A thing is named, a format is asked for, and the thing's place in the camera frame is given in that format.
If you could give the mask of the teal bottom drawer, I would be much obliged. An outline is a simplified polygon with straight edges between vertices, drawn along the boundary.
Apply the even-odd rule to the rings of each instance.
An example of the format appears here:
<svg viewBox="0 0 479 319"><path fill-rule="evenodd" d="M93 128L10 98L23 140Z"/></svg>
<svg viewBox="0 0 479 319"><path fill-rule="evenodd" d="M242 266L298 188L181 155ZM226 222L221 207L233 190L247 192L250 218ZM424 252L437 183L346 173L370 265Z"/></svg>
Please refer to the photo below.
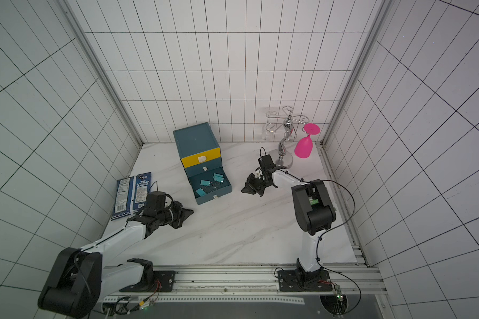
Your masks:
<svg viewBox="0 0 479 319"><path fill-rule="evenodd" d="M191 185L198 205L218 199L232 192L232 185L223 167L190 176L188 182Z"/></svg>

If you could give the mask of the teal drawer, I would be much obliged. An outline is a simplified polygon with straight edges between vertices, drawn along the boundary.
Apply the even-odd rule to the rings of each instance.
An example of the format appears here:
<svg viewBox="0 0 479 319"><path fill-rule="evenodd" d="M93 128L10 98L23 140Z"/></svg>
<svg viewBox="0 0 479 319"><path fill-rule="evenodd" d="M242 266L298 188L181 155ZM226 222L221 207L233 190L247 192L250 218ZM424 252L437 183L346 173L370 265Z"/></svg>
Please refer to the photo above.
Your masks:
<svg viewBox="0 0 479 319"><path fill-rule="evenodd" d="M195 166L190 166L185 168L185 172L188 177L192 177L203 174L205 171L215 170L219 167L222 167L222 158L216 158L207 162L199 163Z"/></svg>
<svg viewBox="0 0 479 319"><path fill-rule="evenodd" d="M232 185L223 167L190 176L188 182L191 185L198 205L218 199L232 192Z"/></svg>

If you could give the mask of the yellow top drawer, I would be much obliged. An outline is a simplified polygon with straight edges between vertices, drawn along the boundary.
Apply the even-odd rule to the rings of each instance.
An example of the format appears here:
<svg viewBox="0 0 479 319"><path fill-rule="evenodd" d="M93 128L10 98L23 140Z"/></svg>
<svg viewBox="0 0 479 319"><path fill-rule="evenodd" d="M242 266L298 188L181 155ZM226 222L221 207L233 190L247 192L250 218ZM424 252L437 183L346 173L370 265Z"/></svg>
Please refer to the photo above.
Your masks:
<svg viewBox="0 0 479 319"><path fill-rule="evenodd" d="M201 163L206 163L211 160L215 160L221 157L221 149L214 148L211 150L206 150L201 153L197 153L191 156L186 156L181 159L182 165L184 168L189 168L193 166L197 166Z"/></svg>

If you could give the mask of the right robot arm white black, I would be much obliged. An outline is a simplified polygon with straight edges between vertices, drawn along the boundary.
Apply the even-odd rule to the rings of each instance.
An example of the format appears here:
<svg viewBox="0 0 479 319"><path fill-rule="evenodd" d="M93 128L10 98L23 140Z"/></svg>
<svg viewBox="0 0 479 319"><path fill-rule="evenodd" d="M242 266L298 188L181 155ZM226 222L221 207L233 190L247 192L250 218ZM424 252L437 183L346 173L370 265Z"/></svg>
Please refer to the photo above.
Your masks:
<svg viewBox="0 0 479 319"><path fill-rule="evenodd" d="M302 250L294 270L277 268L279 290L282 292L332 292L334 284L329 272L319 264L318 244L331 229L337 216L324 181L306 182L291 175L284 166L275 165L270 155L261 155L259 168L247 177L242 192L263 196L274 186L289 191L294 205L295 220L303 231Z"/></svg>

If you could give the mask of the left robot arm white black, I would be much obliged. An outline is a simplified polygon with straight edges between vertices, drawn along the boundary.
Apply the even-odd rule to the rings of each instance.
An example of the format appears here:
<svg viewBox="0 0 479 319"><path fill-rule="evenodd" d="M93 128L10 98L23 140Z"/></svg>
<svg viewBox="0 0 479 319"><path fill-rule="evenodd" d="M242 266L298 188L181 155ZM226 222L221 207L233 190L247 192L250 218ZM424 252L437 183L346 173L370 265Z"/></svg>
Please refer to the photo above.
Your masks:
<svg viewBox="0 0 479 319"><path fill-rule="evenodd" d="M170 292L174 272L155 271L153 263L146 259L132 258L116 266L112 261L149 238L159 227L181 228L193 213L163 191L150 192L145 205L117 231L58 254L39 295L38 307L71 318L84 318L105 297L121 290L150 295Z"/></svg>

